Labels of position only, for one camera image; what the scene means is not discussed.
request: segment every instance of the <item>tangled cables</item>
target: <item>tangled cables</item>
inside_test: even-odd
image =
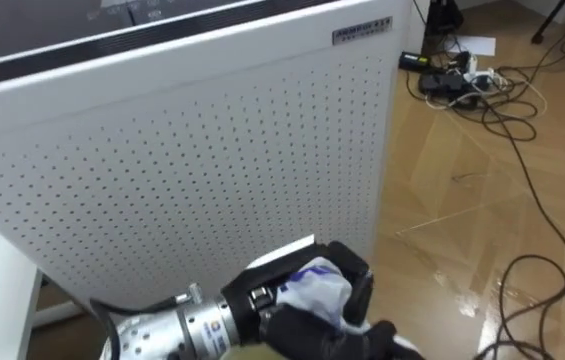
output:
[[[457,39],[454,42],[458,47],[460,45],[457,42]],[[552,61],[546,62],[547,58],[550,54],[554,52],[555,49],[559,50],[560,55]],[[545,69],[556,65],[560,62],[565,60],[565,33],[546,51],[544,56],[540,59],[540,61],[533,66],[501,66],[497,69],[494,69],[494,75],[489,78],[489,82],[493,85],[496,90],[495,91],[485,91],[480,89],[477,86],[474,86],[475,92],[470,92],[464,96],[461,96],[453,101],[449,101],[447,103],[440,103],[439,101],[433,102],[431,99],[427,97],[420,97],[414,94],[413,90],[410,87],[410,79],[409,74],[407,72],[406,77],[406,85],[409,94],[420,101],[425,101],[427,104],[437,110],[443,109],[451,109],[453,110],[458,116],[475,123],[481,124],[488,132],[503,137],[509,140],[513,150],[520,162],[520,166],[524,173],[524,177],[528,184],[529,190],[531,195],[542,214],[543,218],[546,220],[547,224],[553,229],[555,234],[560,239],[560,242],[565,247],[565,236],[559,230],[559,228],[555,225],[551,217],[548,215],[540,198],[535,190],[535,186],[531,177],[529,175],[529,171],[527,169],[526,163],[520,150],[518,148],[517,142],[528,142],[533,141],[538,133],[535,127],[530,123],[530,120],[541,116],[547,109],[548,104],[544,96],[532,85],[534,82],[538,72],[541,69]],[[543,106],[542,109],[538,109],[538,107],[528,100],[521,99],[528,91],[532,91],[535,95],[542,100]],[[477,100],[477,105],[472,107],[465,107],[465,106],[457,106],[460,105],[462,101],[466,99]],[[516,104],[518,108],[528,108],[529,111],[525,114],[512,114],[505,112],[505,108],[507,105]],[[520,136],[514,136],[508,125],[510,123],[521,123],[527,129],[527,134]],[[504,309],[504,293],[506,288],[506,283],[510,277],[512,269],[522,261],[525,260],[537,260],[542,261],[549,264],[552,268],[554,268],[557,273],[559,274],[560,279],[562,280],[563,285],[561,288],[552,296],[539,301],[535,304],[529,305],[523,309],[515,311],[509,315],[506,315]],[[546,323],[546,317],[548,312],[550,311],[551,307],[560,301],[562,298],[565,297],[565,270],[554,260],[547,258],[545,256],[537,255],[537,254],[525,254],[516,257],[513,259],[509,265],[506,267],[502,279],[500,282],[500,287],[498,291],[498,310],[500,315],[500,326],[497,331],[495,341],[484,348],[480,353],[475,356],[475,360],[483,360],[489,354],[492,354],[492,359],[497,359],[498,357],[498,350],[502,347],[513,347],[515,348],[520,354],[525,356],[527,359],[535,360],[537,356],[541,359],[545,360],[552,360],[555,359],[554,356],[546,348],[546,341],[544,337],[544,327]],[[509,324],[512,320],[527,314],[533,310],[541,309],[540,321],[538,324],[538,342],[539,345],[534,345],[525,341],[517,340],[514,338],[513,334],[511,333]],[[508,339],[502,339],[503,333],[506,334]]]

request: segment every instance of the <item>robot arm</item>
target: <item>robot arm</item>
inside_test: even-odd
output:
[[[96,314],[105,325],[102,309],[127,316],[137,313],[117,331],[111,330],[108,319],[110,340],[100,360],[216,360],[232,346],[261,342],[290,360],[396,358],[403,348],[396,347],[395,328],[388,322],[362,335],[347,335],[308,312],[276,306],[276,289],[316,257],[331,261],[351,283],[343,318],[361,324],[373,286],[368,264],[339,242],[315,244],[310,237],[258,259],[214,299],[204,300],[199,287],[192,285],[187,294],[138,311],[96,301],[94,310],[99,308]]]

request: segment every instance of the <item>white perforated panel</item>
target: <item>white perforated panel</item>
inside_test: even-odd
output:
[[[78,300],[134,306],[311,233],[369,254],[394,62],[346,49],[0,135],[0,231]]]

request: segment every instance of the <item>black top edge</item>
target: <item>black top edge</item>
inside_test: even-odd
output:
[[[0,81],[218,30],[338,0],[265,0],[0,62]]]

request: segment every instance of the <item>wooden floor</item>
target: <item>wooden floor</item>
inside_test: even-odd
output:
[[[497,38],[497,56],[481,58],[480,67],[535,64],[564,30],[553,26],[543,45],[531,46],[543,18],[506,1],[467,10],[465,18],[463,33]],[[533,120],[537,140],[519,146],[547,211],[565,232],[565,61],[542,71],[535,84],[549,110]],[[509,261],[536,253],[565,267],[565,248],[541,217],[506,139],[413,100],[404,74],[396,92],[370,318],[393,321],[429,359],[470,359],[494,340],[497,291]],[[528,99],[539,104],[532,94]],[[522,262],[507,283],[506,312],[561,285],[548,265]],[[538,320],[532,313],[514,321],[514,335],[536,343]],[[549,313],[546,328],[550,351],[565,359],[565,300]],[[97,324],[82,317],[35,332],[29,359],[95,359],[101,341]],[[520,358],[511,350],[501,354]]]

